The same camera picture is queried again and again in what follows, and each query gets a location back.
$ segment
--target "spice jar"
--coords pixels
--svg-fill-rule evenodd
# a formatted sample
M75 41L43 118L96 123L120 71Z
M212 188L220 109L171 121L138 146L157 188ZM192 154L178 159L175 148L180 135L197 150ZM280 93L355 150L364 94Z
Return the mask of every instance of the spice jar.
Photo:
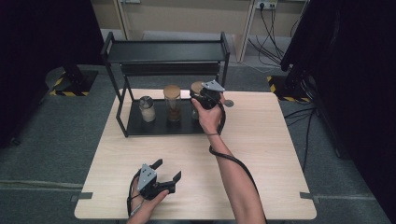
M142 112L142 119L145 122L151 122L155 120L155 109L154 102L149 96L142 96L139 99L139 107Z
M202 89L202 83L203 83L202 81L196 81L191 84L191 90L194 92L194 94L200 95ZM199 119L199 114L197 109L195 108L194 105L191 106L192 106L191 117L193 119Z
M179 121L181 118L180 87L168 85L163 89L166 102L166 117L169 121Z

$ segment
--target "shelf rack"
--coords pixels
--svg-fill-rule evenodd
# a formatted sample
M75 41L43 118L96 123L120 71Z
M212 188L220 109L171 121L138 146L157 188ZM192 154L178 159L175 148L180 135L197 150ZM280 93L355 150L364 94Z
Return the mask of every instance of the shelf rack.
M167 40L167 41L129 41L115 40L113 33L108 33L106 42L101 50L101 56L106 70L113 84L114 91L119 98L120 105L116 119L125 137L129 135L149 134L186 134L202 133L197 120L184 116L180 122L166 121L164 101L156 100L156 119L146 123L141 119L138 99L132 94L129 77L142 76L214 76L219 81L221 63L223 73L221 86L224 87L227 76L230 50L224 32L219 40ZM114 78L111 66L118 64L124 77L122 93ZM120 112L126 92L132 98L132 108L128 125L120 119ZM191 112L189 100L182 100L182 113Z

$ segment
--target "wooden table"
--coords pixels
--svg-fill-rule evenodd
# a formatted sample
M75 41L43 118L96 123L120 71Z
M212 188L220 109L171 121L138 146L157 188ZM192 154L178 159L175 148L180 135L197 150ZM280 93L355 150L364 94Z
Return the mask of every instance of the wooden table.
M133 90L162 99L163 91ZM222 138L236 158L252 173L268 219L313 219L317 212L309 192L277 98L269 92L226 91L234 102L226 107ZM182 98L189 98L187 91ZM128 119L131 99L126 99L122 118ZM116 98L82 193L77 218L126 219L126 198L133 175L142 163L163 159L158 181L169 181L181 171L176 193L156 208L152 219L234 219L221 182L216 159L208 152L204 134L130 136L125 138L116 122Z

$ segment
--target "electrical outlet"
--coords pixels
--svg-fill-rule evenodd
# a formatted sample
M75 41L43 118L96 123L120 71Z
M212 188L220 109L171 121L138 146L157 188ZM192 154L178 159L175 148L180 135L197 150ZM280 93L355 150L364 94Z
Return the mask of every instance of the electrical outlet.
M277 5L277 0L258 0L256 8L260 9L260 5L264 4L264 10L275 10Z

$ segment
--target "white jar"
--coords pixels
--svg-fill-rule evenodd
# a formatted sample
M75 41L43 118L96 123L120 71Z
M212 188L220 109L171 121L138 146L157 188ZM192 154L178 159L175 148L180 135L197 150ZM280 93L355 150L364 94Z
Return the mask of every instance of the white jar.
M142 119L145 122L155 120L154 102L149 96L142 96L139 100L140 111L142 112Z

